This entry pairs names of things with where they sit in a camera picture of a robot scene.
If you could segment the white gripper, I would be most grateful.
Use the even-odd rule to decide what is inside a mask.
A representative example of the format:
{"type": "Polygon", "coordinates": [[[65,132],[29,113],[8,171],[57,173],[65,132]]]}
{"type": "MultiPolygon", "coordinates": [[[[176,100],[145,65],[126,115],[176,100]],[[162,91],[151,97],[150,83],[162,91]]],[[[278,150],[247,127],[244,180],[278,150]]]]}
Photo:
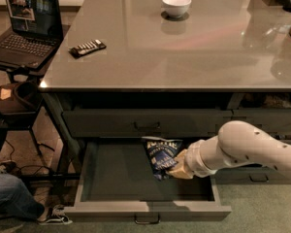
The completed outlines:
{"type": "Polygon", "coordinates": [[[195,176],[204,178],[216,173],[206,165],[206,160],[215,154],[216,142],[200,140],[182,150],[176,157],[177,165],[167,173],[177,179],[189,180],[195,176]]]}

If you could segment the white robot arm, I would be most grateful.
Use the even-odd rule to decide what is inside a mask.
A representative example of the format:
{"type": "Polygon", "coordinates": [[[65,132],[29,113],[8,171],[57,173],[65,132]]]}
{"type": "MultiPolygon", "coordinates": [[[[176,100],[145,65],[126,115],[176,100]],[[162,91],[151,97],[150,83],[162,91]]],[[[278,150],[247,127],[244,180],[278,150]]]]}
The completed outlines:
{"type": "Polygon", "coordinates": [[[256,163],[291,180],[291,145],[239,120],[223,124],[215,137],[191,144],[175,161],[167,174],[177,179],[204,178],[221,169],[256,163]]]}

